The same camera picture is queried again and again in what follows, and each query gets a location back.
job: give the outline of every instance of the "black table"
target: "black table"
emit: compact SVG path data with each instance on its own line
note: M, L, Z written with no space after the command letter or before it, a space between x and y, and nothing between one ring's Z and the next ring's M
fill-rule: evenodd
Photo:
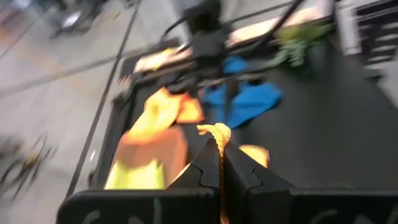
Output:
M268 149L271 170L297 187L398 189L398 111L365 78L374 71L345 57L329 41L310 50L308 57L306 69L280 67L267 72L268 81L284 92L283 99L234 130L233 141ZM94 188L103 187L118 139L160 86L159 82L138 86L131 104L113 111ZM193 124L183 128L193 157L207 137L199 136Z

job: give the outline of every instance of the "black tabletop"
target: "black tabletop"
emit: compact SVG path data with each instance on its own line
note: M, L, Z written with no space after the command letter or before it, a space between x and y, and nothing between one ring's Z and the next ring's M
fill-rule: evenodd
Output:
M271 169L298 187L398 189L398 111L365 78L372 71L327 41L310 50L308 59L305 69L267 72L283 99L234 130L234 141L268 149ZM159 87L137 90L131 123ZM183 128L194 156L206 137L194 125Z

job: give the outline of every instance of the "orange cloth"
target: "orange cloth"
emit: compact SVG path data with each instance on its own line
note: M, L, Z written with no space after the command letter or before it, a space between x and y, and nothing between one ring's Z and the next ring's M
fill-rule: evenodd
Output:
M159 133L177 123L197 123L203 113L197 99L189 94L172 95L163 87L145 102L144 112L127 136L131 143L155 141Z

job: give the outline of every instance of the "gray floor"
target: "gray floor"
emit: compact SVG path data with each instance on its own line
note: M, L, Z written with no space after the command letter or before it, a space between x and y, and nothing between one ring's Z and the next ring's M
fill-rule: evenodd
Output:
M228 9L227 19L280 3L279 0L252 0L250 4L245 1L238 5L237 11ZM60 76L97 60L114 57L135 10L135 7L125 9L121 0L111 0L89 32L52 40L49 36L53 29L45 16L39 17L36 12L26 12L11 28L0 29L0 134L19 136L28 148L41 133L48 133L50 144L59 148L30 190L15 203L0 208L2 224L55 223L57 208L65 198L115 61L110 59L95 68ZM271 12L237 26L271 19L280 13ZM142 0L124 52L156 43L162 31L176 20L173 4L168 1ZM173 35L186 38L182 28L173 31ZM382 86L398 103L397 65L393 62L384 67L387 82ZM37 86L27 85L49 77L59 79ZM87 188L86 177L96 165L108 122L110 99L119 89L113 80L76 191Z

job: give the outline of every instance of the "concrete floor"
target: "concrete floor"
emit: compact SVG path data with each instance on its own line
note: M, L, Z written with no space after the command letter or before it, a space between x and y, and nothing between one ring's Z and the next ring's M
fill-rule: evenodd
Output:
M227 19L280 3L280 0L253 0L250 4L240 4L234 15L229 13ZM89 32L52 40L49 37L53 29L45 15L39 16L36 12L26 12L13 26L0 30L0 134L19 136L28 147L46 132L51 146L58 147L57 154L46 163L30 190L15 203L0 208L2 224L55 223L58 206L65 198L115 64L112 57L118 53L135 10L135 7L125 9L122 0L111 0ZM270 12L237 26L271 19L281 12ZM124 52L156 43L163 30L176 20L172 3L142 0ZM171 36L186 38L180 27ZM110 59L100 66L61 77L104 58ZM117 78L121 63L116 66ZM398 103L396 70L396 63L386 65L387 82L382 86ZM53 80L29 85L48 78ZM87 189L86 178L98 159L111 111L110 100L118 91L114 79L75 191Z

